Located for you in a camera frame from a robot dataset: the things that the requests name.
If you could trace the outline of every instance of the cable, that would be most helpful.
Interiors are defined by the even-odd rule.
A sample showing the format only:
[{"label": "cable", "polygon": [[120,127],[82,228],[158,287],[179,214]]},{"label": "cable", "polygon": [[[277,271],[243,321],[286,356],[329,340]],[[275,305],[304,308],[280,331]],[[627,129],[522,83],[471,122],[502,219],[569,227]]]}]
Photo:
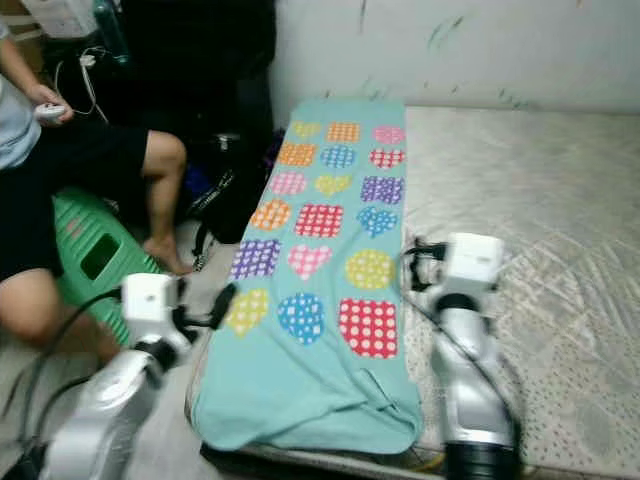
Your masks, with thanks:
[{"label": "cable", "polygon": [[[412,248],[412,249],[407,250],[407,252],[404,252],[404,253],[400,254],[399,262],[396,262],[396,263],[400,263],[401,266],[404,266],[404,261],[403,261],[404,257],[406,255],[411,255],[411,254],[418,253],[419,251],[420,251],[420,247]],[[460,345],[455,340],[455,338],[453,338],[453,336],[447,330],[442,328],[442,326],[440,324],[438,324],[431,317],[429,312],[426,312],[425,310],[423,310],[417,303],[415,303],[413,301],[413,299],[411,299],[405,293],[405,291],[402,289],[402,285],[400,285],[400,276],[397,276],[397,277],[398,277],[398,285],[397,285],[398,292],[400,293],[400,296],[402,297],[402,299],[404,301],[406,301],[409,305],[411,305],[414,309],[416,309],[420,314],[422,314],[423,317],[425,317],[427,320],[429,320],[429,322],[431,322],[431,324],[436,329],[436,331],[438,333],[442,333],[447,338],[447,340],[449,340],[449,342],[454,347],[454,349],[461,356],[463,356],[473,366],[473,368],[480,374],[480,376],[485,380],[485,382],[487,382],[487,384],[494,391],[495,395],[498,397],[498,400],[501,403],[501,408],[502,408],[504,416],[511,423],[511,427],[512,427],[513,434],[514,434],[514,437],[515,437],[515,443],[516,443],[515,444],[515,449],[516,449],[516,452],[518,452],[518,455],[519,455],[520,442],[521,442],[521,433],[522,433],[522,424],[521,424],[520,420],[518,419],[518,417],[516,415],[514,415],[513,412],[511,411],[511,407],[509,406],[509,403],[504,398],[504,395],[502,395],[502,392],[500,391],[500,389],[498,388],[496,383],[493,381],[493,379],[487,373],[487,371],[477,362],[477,360],[471,354],[469,354],[466,351],[466,349],[464,347],[462,347],[462,345]],[[522,408],[524,408],[524,404],[525,404],[525,401],[524,401],[524,389],[522,387],[522,380],[520,379],[520,376],[518,375],[515,367],[507,360],[507,358],[504,355],[501,354],[499,359],[503,363],[503,365],[506,366],[507,370],[509,371],[509,374],[513,376],[513,380],[514,380],[514,383],[516,384],[516,388],[518,390],[518,396],[520,398]]]},{"label": "cable", "polygon": [[53,392],[53,394],[49,397],[49,400],[47,400],[47,403],[45,404],[44,408],[42,409],[42,412],[40,413],[40,417],[38,418],[38,423],[36,424],[36,433],[34,435],[34,441],[36,443],[42,438],[42,435],[44,433],[44,428],[47,425],[47,418],[49,417],[49,414],[51,413],[53,406],[60,399],[60,397],[62,397],[62,395],[67,393],[72,388],[77,387],[78,385],[82,385],[83,383],[87,383],[89,380],[91,380],[91,377],[92,375],[87,375],[85,377],[76,378],[75,380],[72,380],[66,383],[65,385],[60,387],[58,390]]},{"label": "cable", "polygon": [[438,455],[433,457],[431,460],[423,463],[422,465],[418,465],[417,467],[413,467],[411,470],[413,470],[414,472],[432,473],[435,469],[437,469],[438,467],[440,467],[440,465],[442,465],[442,463],[444,462],[444,459],[445,459],[445,454],[439,453]]},{"label": "cable", "polygon": [[13,404],[13,400],[15,399],[16,393],[18,392],[18,387],[22,382],[22,379],[25,377],[27,371],[32,367],[33,362],[29,363],[25,366],[20,373],[13,381],[13,385],[11,385],[11,389],[9,390],[9,396],[7,397],[7,401],[4,403],[4,407],[2,407],[2,414],[0,414],[0,420],[4,420],[9,414],[9,410],[11,409],[11,405]]},{"label": "cable", "polygon": [[18,442],[22,445],[22,447],[27,450],[31,444],[28,436],[29,430],[29,414],[31,412],[31,406],[33,403],[33,397],[36,390],[36,386],[38,384],[38,380],[40,379],[40,375],[42,370],[51,355],[57,350],[58,345],[67,334],[72,325],[80,318],[80,315],[91,307],[94,303],[99,302],[100,300],[104,300],[105,298],[119,298],[120,297],[120,287],[114,288],[113,290],[109,290],[108,292],[101,293],[93,297],[92,299],[86,301],[78,309],[69,316],[69,318],[62,324],[62,326],[58,329],[53,339],[49,342],[44,351],[38,356],[35,361],[35,366],[33,368],[33,374],[31,375],[31,379],[29,381],[29,386],[27,387],[27,392],[25,394],[25,402],[24,407],[22,409],[22,417],[20,422],[20,432],[18,435]]},{"label": "cable", "polygon": [[[84,82],[85,89],[87,90],[87,95],[91,100],[91,108],[86,112],[82,112],[76,109],[74,109],[73,111],[79,115],[91,115],[94,111],[97,111],[98,115],[100,115],[102,120],[108,124],[109,120],[107,119],[107,116],[104,114],[104,112],[100,108],[100,105],[98,105],[96,93],[95,93],[95,90],[93,89],[93,84],[91,83],[91,77],[89,76],[89,72],[87,70],[88,67],[92,67],[95,64],[95,58],[92,55],[91,56],[88,55],[90,52],[101,53],[102,54],[101,58],[103,58],[105,55],[108,54],[107,50],[104,49],[103,47],[89,47],[84,49],[83,52],[80,54],[80,57],[78,58],[78,62],[80,64],[80,72],[82,74],[82,80]],[[55,88],[56,92],[60,96],[63,96],[63,95],[60,92],[60,88],[58,86],[58,80],[60,78],[60,70],[62,69],[63,63],[64,63],[64,60],[60,60],[57,63],[54,71],[54,75],[53,75],[53,87]]]}]

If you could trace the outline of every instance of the person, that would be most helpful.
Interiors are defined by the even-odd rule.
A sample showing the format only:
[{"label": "person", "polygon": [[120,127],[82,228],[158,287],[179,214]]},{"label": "person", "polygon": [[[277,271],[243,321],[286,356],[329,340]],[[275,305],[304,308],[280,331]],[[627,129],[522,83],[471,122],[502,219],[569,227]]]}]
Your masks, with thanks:
[{"label": "person", "polygon": [[[186,274],[190,268],[178,256],[173,230],[186,151],[168,133],[74,119],[8,35],[0,20],[0,325],[42,348],[73,311],[55,283],[62,268],[52,194],[78,186],[117,201],[146,181],[151,233],[143,247],[171,272]],[[65,107],[56,125],[34,119],[34,107],[43,103]],[[87,315],[60,350],[96,353],[107,362],[118,352],[107,330]]]}]

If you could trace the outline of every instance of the black shorts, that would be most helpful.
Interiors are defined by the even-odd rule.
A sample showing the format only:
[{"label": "black shorts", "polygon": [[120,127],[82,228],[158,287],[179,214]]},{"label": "black shorts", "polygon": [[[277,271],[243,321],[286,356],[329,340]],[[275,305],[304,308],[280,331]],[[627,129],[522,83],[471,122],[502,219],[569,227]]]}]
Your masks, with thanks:
[{"label": "black shorts", "polygon": [[0,170],[0,282],[33,268],[62,274],[52,194],[76,186],[119,201],[144,188],[148,130],[75,120],[43,128],[24,163]]}]

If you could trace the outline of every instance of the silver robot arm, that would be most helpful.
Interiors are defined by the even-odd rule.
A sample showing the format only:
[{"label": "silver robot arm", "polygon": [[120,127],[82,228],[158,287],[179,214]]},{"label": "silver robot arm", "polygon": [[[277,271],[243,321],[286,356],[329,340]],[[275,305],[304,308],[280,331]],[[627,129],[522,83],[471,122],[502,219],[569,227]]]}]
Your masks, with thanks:
[{"label": "silver robot arm", "polygon": [[134,440],[153,411],[164,375],[191,349],[197,334],[186,326],[216,328],[235,293],[227,286],[207,324],[189,322],[179,306],[179,281],[168,275],[134,274],[123,283],[123,317],[132,342],[97,373],[54,435],[42,480],[119,480]]},{"label": "silver robot arm", "polygon": [[438,283],[421,285],[436,325],[431,365],[449,479],[512,480],[518,474],[519,420],[499,390],[498,340],[482,316],[497,288],[503,248],[494,237],[456,233],[423,250],[440,261]]}]

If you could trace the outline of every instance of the towel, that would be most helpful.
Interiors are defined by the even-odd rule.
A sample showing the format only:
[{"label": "towel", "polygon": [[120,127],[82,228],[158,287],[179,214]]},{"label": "towel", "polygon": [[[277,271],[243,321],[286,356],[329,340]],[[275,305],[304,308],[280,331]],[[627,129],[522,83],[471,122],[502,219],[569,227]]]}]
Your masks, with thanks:
[{"label": "towel", "polygon": [[192,409],[207,444],[391,454],[420,436],[394,289],[406,162],[402,104],[295,110]]}]

